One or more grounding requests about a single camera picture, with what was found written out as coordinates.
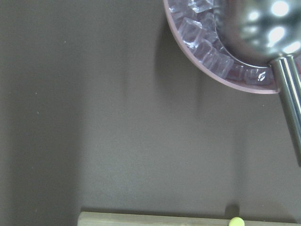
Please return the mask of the wooden cutting board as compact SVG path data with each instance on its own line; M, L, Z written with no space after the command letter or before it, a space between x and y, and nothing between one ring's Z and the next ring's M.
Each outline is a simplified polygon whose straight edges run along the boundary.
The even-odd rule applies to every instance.
M228 226L230 219L188 218L136 214L82 212L79 226ZM297 223L244 220L245 226L297 226Z

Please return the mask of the yellow green toy fruit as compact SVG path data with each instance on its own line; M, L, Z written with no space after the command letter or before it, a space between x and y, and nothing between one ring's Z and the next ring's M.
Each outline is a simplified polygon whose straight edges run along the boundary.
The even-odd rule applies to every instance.
M228 226L245 226L245 222L240 217L234 217L229 221Z

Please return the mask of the steel ladle spoon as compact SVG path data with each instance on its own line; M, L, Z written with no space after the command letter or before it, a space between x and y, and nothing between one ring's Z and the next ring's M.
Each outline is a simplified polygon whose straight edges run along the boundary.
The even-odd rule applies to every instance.
M299 0L215 0L218 38L237 61L270 67L297 161L301 160L301 54Z

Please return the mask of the pink ceramic bowl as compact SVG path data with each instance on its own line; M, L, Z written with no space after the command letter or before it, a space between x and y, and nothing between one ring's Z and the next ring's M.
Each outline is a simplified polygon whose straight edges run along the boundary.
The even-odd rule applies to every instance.
M227 52L216 31L214 0L166 0L164 7L176 42L205 74L238 90L278 93L270 67L247 66ZM301 55L294 61L300 75Z

